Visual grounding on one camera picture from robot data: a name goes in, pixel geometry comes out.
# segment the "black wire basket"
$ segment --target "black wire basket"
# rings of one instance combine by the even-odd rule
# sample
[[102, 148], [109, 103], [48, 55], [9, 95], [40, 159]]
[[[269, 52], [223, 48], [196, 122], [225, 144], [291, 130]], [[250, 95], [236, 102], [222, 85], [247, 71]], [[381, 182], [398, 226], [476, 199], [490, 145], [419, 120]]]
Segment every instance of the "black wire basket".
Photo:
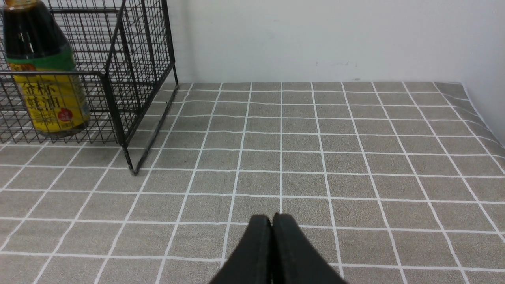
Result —
[[[123, 148], [130, 171], [137, 174], [178, 88], [167, 1], [44, 2], [73, 48], [76, 71], [11, 71], [5, 60], [3, 32], [0, 33], [0, 141], [115, 141]], [[170, 72], [174, 74], [176, 87], [142, 158], [134, 167], [128, 145]], [[29, 80], [59, 75], [80, 79], [90, 110], [87, 127], [66, 137], [43, 135], [33, 127], [23, 91], [14, 81], [15, 76]], [[45, 88], [51, 92], [58, 86]]]

